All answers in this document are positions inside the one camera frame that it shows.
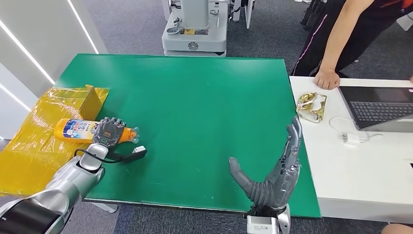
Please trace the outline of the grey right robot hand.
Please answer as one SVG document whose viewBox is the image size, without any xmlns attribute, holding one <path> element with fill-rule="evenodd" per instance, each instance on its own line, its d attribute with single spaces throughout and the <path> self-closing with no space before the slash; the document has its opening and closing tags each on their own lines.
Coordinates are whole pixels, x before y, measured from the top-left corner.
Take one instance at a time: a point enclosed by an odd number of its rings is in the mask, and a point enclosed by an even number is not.
<svg viewBox="0 0 413 234">
<path fill-rule="evenodd" d="M 294 116 L 287 127 L 288 137 L 283 154 L 264 181 L 251 180 L 241 169 L 238 160 L 228 159 L 229 172 L 246 196 L 257 206 L 283 209 L 297 184 L 301 164 L 299 161 L 302 126 L 298 116 Z"/>
</svg>

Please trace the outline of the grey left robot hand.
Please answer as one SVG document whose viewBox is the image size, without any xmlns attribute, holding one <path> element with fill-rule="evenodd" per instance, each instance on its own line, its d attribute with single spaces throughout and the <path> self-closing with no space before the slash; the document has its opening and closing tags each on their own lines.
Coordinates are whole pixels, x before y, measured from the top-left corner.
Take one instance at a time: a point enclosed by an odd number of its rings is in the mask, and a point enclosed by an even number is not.
<svg viewBox="0 0 413 234">
<path fill-rule="evenodd" d="M 120 141 L 126 127 L 126 122 L 120 118 L 104 117 L 93 135 L 92 143 L 112 148 Z"/>
</svg>

